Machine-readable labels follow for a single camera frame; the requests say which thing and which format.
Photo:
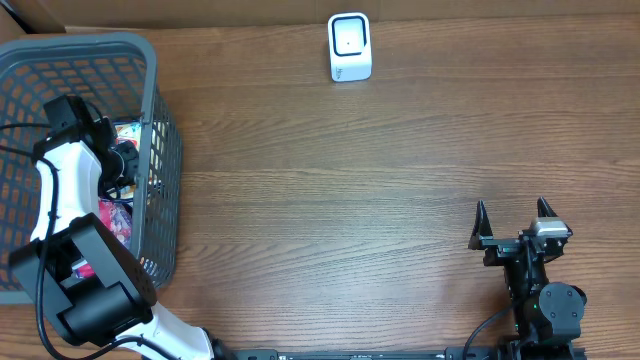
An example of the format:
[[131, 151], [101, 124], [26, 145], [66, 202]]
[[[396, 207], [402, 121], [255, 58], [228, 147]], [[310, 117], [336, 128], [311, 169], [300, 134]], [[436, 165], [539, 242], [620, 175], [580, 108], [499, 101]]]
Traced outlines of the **yellow snack bag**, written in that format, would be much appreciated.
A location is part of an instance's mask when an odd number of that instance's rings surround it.
[[[141, 125], [137, 122], [116, 123], [116, 143], [131, 142], [137, 150], [140, 149]], [[121, 192], [121, 198], [130, 201], [134, 198], [135, 185], [125, 187]]]

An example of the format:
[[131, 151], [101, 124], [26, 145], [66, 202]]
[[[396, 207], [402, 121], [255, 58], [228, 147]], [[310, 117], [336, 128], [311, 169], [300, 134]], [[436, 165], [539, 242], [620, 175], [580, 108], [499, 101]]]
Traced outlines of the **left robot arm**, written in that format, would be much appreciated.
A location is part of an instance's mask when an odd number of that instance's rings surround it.
[[162, 306], [150, 276], [100, 219], [99, 204], [133, 184], [139, 153], [119, 143], [111, 120], [78, 96], [44, 106], [49, 134], [27, 156], [41, 179], [40, 210], [29, 244], [9, 256], [33, 300], [40, 340], [54, 358], [48, 326], [98, 358], [127, 348], [145, 359], [228, 359], [207, 330]]

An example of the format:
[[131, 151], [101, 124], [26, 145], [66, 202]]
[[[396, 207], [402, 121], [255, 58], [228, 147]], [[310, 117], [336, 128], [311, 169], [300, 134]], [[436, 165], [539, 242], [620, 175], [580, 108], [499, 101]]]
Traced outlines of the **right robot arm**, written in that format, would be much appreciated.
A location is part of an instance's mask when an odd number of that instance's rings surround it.
[[564, 255], [572, 229], [540, 197], [537, 216], [518, 236], [494, 237], [483, 201], [476, 207], [468, 248], [484, 253], [486, 267], [504, 270], [510, 305], [483, 322], [465, 343], [467, 353], [475, 336], [507, 313], [514, 315], [517, 334], [501, 339], [498, 359], [576, 359], [572, 341], [581, 336], [587, 296], [583, 290], [563, 282], [552, 282], [546, 265]]

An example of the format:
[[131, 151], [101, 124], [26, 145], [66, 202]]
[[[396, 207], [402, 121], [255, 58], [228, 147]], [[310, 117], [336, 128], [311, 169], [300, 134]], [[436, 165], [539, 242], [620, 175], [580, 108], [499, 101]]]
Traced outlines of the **purple red snack pouch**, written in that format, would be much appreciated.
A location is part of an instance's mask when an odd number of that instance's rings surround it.
[[127, 249], [132, 237], [132, 208], [123, 203], [99, 202], [99, 218], [116, 239]]

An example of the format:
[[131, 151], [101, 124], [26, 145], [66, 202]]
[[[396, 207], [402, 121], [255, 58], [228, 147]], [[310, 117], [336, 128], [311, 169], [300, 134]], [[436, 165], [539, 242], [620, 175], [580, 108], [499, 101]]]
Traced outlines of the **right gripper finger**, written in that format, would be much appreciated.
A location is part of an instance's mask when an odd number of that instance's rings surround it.
[[493, 231], [486, 207], [484, 201], [479, 200], [476, 206], [474, 227], [469, 239], [468, 248], [471, 250], [484, 250], [492, 240]]
[[539, 197], [537, 200], [537, 216], [540, 218], [557, 217], [557, 214], [544, 197]]

